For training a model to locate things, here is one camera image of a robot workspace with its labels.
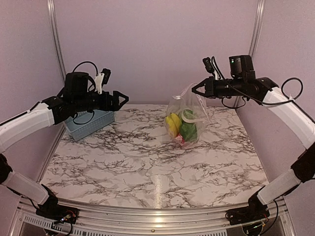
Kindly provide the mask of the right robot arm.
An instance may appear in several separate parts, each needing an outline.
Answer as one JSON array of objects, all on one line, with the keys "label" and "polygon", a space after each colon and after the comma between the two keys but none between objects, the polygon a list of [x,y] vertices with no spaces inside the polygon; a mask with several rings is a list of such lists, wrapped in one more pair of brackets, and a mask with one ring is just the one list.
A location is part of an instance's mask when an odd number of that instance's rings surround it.
[{"label": "right robot arm", "polygon": [[258,78],[249,55],[230,56],[230,78],[223,75],[215,57],[203,60],[209,77],[192,88],[192,92],[209,99],[243,97],[265,108],[276,127],[285,129],[300,144],[300,154],[291,166],[254,193],[244,209],[248,220],[255,220],[276,198],[286,195],[300,184],[315,178],[315,120],[285,94],[283,87],[268,77]]}]

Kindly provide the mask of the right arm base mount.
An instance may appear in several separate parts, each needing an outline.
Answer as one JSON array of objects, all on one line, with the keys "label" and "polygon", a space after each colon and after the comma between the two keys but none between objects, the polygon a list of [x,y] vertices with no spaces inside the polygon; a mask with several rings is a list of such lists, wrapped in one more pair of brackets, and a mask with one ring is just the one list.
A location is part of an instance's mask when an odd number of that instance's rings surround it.
[{"label": "right arm base mount", "polygon": [[254,209],[249,206],[229,209],[225,214],[230,225],[249,223],[251,221],[266,219],[269,216],[270,212],[267,207]]}]

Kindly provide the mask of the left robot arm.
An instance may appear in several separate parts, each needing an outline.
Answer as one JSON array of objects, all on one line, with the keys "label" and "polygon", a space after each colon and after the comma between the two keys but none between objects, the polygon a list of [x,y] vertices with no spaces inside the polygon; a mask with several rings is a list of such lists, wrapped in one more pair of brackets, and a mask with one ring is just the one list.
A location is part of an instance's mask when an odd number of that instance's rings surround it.
[{"label": "left robot arm", "polygon": [[61,91],[37,102],[32,108],[0,124],[0,183],[25,196],[38,205],[52,219],[62,215],[62,207],[48,189],[34,180],[16,172],[9,165],[4,153],[11,146],[33,133],[58,125],[79,112],[120,110],[129,97],[119,91],[108,92],[102,89],[108,82],[110,70],[104,69],[92,78],[87,72],[70,72],[65,78]]}]

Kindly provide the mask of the clear zip top bag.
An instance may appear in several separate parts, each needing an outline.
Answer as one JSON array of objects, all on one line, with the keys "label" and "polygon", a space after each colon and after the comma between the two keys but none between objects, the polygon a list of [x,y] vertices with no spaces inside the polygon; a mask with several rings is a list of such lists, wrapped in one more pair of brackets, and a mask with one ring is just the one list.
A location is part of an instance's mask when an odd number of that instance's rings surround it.
[{"label": "clear zip top bag", "polygon": [[171,141],[183,148],[195,145],[210,122],[205,97],[192,92],[196,85],[192,83],[171,96],[164,117]]}]

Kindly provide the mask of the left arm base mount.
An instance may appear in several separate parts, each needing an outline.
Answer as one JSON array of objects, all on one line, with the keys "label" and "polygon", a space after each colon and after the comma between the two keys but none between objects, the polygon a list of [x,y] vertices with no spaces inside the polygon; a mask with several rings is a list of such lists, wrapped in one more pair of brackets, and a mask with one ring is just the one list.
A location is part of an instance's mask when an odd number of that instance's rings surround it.
[{"label": "left arm base mount", "polygon": [[56,205],[49,209],[40,207],[36,210],[36,214],[45,218],[54,220],[57,223],[75,224],[79,210],[74,207]]}]

